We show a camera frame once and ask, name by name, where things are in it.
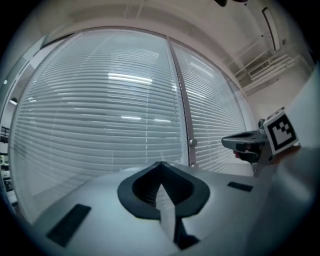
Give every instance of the robotic arm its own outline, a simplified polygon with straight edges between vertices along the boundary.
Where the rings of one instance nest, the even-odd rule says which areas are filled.
[[[280,152],[298,141],[295,130],[282,107],[266,120],[260,119],[258,130],[237,133],[222,138],[222,145],[233,150],[239,158],[254,165],[254,176],[272,163]]]

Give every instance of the metal window frame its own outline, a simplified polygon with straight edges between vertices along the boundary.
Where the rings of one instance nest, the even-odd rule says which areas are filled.
[[[192,117],[191,117],[191,110],[189,105],[189,99],[187,95],[185,80],[181,72],[180,64],[176,55],[176,52],[174,50],[174,47],[171,42],[170,37],[166,37],[167,43],[169,45],[173,62],[175,65],[175,70],[178,76],[179,85],[180,85],[180,91],[181,91],[181,97],[182,97],[182,104],[184,109],[184,119],[185,119],[185,127],[186,127],[186,136],[188,140],[188,153],[189,153],[189,166],[193,166],[196,164],[196,148],[195,145],[191,145],[191,142],[195,139],[194,134],[194,126],[192,124]]]
[[[163,39],[167,39],[167,36],[165,34],[157,33],[157,32],[151,31],[151,30],[143,29],[143,28],[130,27],[130,26],[95,26],[95,27],[80,29],[80,30],[78,30],[76,32],[89,32],[89,31],[97,31],[97,30],[136,31],[136,32],[141,32],[141,33],[153,35],[153,36],[156,36],[156,37],[160,37],[160,38],[163,38]]]

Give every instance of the window blind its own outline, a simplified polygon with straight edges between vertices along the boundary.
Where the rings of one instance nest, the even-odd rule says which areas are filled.
[[[17,105],[10,163],[33,221],[82,183],[156,161],[188,164],[184,110],[167,41],[93,30],[60,44]]]
[[[222,146],[221,139],[246,130],[241,109],[221,72],[211,63],[187,48],[173,44],[190,105],[195,160],[203,170],[248,174],[233,152]]]

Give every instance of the ceiling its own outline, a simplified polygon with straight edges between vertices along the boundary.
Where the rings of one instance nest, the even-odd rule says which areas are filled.
[[[281,42],[286,41],[281,48],[298,43],[301,47],[293,55],[302,55],[308,62],[310,56],[298,26],[273,0],[229,0],[226,7],[214,0],[47,0],[22,26],[25,31],[11,47],[14,57],[8,59],[16,61],[17,49],[22,51],[27,43],[44,35],[49,42],[93,27],[134,27],[190,46],[232,77],[275,53],[262,13],[264,7],[272,13]]]

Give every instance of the wall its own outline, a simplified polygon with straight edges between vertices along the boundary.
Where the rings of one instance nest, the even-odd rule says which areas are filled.
[[[302,147],[320,147],[320,63],[298,96],[287,108],[287,115]]]
[[[273,84],[247,98],[255,122],[265,119],[281,107],[287,108],[309,78],[302,65],[297,65],[280,75]]]
[[[38,40],[43,37],[37,17],[31,13],[16,31],[0,63],[0,81],[4,81],[17,60]]]
[[[9,98],[17,98],[18,102],[20,99],[20,96],[27,85],[30,77],[34,73],[37,66],[42,62],[42,60],[59,44],[61,44],[64,40],[60,40],[58,42],[55,42],[53,44],[50,44],[49,46],[39,50],[35,56],[32,58],[32,60],[27,64],[27,66],[23,69],[20,75],[17,75],[15,79],[17,79],[14,88],[11,92],[9,92]],[[36,52],[37,49],[40,48],[39,42],[36,42],[34,45],[31,46],[33,49],[32,52]],[[4,107],[3,115],[1,116],[0,125],[6,128],[10,128],[11,121],[13,118],[14,111],[16,109],[16,106],[7,103],[7,105]],[[8,152],[8,144],[0,142],[0,153],[7,153]]]
[[[297,22],[276,0],[259,0],[263,5],[270,9],[274,20],[279,41],[280,49],[288,49],[292,55],[300,54],[310,67],[314,66],[313,60],[305,42],[305,37]]]

